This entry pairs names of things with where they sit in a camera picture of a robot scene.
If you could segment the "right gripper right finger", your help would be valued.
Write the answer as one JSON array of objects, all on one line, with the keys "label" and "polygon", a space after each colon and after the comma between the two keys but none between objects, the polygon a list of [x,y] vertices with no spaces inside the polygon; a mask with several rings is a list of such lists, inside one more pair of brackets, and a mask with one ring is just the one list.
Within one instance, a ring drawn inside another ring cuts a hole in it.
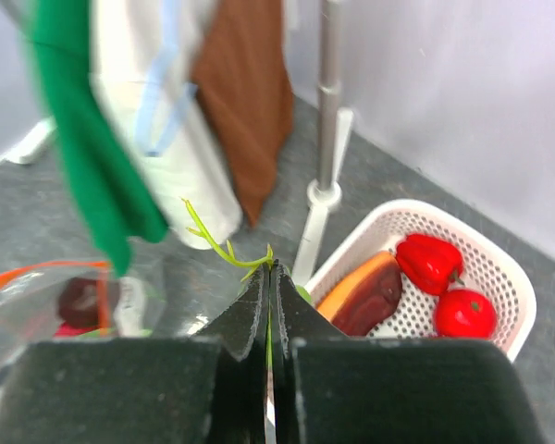
[{"label": "right gripper right finger", "polygon": [[349,401],[339,360],[348,345],[296,290],[287,268],[272,264],[269,341],[279,443],[346,443]]}]

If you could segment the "dark purple plum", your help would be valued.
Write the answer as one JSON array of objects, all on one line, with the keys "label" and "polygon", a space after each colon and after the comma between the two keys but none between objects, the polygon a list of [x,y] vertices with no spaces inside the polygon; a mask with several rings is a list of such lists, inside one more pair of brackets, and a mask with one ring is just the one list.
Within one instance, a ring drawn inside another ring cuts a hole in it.
[{"label": "dark purple plum", "polygon": [[93,278],[69,279],[57,298],[58,317],[73,327],[99,327],[98,284]]}]

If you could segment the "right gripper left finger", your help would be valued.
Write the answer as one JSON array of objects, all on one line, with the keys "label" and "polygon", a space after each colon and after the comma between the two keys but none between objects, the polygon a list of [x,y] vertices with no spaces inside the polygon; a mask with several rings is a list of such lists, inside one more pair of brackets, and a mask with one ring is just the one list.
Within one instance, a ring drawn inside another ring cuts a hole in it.
[{"label": "right gripper left finger", "polygon": [[259,266],[237,299],[197,333],[220,345],[209,443],[264,443],[270,267]]}]

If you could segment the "pink dragon fruit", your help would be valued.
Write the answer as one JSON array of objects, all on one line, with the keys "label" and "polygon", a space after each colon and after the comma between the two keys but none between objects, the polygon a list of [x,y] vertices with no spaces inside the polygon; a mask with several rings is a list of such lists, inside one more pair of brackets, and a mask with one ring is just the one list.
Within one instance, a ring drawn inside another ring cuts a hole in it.
[{"label": "pink dragon fruit", "polygon": [[115,336],[117,331],[114,328],[101,329],[98,327],[73,327],[69,323],[62,323],[56,329],[53,337],[56,338],[81,338],[81,339],[100,339]]}]

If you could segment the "clear orange zip bag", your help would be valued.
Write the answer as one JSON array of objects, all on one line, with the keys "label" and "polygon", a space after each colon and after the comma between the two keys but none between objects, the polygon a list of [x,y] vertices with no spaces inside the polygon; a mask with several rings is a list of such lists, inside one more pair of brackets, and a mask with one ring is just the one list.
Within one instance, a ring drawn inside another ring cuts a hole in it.
[{"label": "clear orange zip bag", "polygon": [[117,277],[105,261],[8,270],[0,274],[0,370],[31,342],[149,336],[165,308],[155,278],[136,271]]}]

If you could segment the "purple grape bunch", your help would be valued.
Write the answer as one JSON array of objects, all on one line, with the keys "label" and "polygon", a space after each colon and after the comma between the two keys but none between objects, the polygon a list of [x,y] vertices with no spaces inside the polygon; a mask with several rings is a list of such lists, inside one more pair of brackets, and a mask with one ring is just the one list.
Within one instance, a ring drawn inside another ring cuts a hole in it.
[{"label": "purple grape bunch", "polygon": [[[248,280],[253,275],[253,273],[262,265],[271,265],[274,259],[274,251],[270,244],[267,244],[266,254],[259,259],[252,260],[252,261],[242,261],[239,260],[234,252],[233,245],[230,239],[226,240],[227,250],[224,250],[222,246],[216,242],[212,234],[209,232],[207,227],[205,226],[202,219],[199,217],[197,212],[195,211],[194,207],[192,206],[191,202],[188,199],[181,198],[182,202],[184,202],[186,210],[191,217],[191,220],[195,224],[195,228],[187,227],[186,229],[193,234],[194,236],[205,240],[209,246],[216,252],[216,254],[223,259],[227,264],[232,265],[233,267],[237,268],[245,268],[247,273],[244,277],[240,280],[241,287],[238,293],[237,298],[230,304],[230,306],[223,310],[219,316],[213,321],[213,323],[222,317],[226,317],[225,313],[227,313],[230,309],[233,308],[235,303],[238,303],[241,296],[244,295],[244,292],[248,288]],[[312,299],[308,291],[302,285],[295,284],[295,289],[298,291],[299,295],[308,303],[312,304]],[[273,352],[271,350],[272,344],[272,335],[271,330],[266,330],[267,337],[266,337],[266,354],[265,354],[265,363],[267,364],[267,369],[269,371],[273,370]]]}]

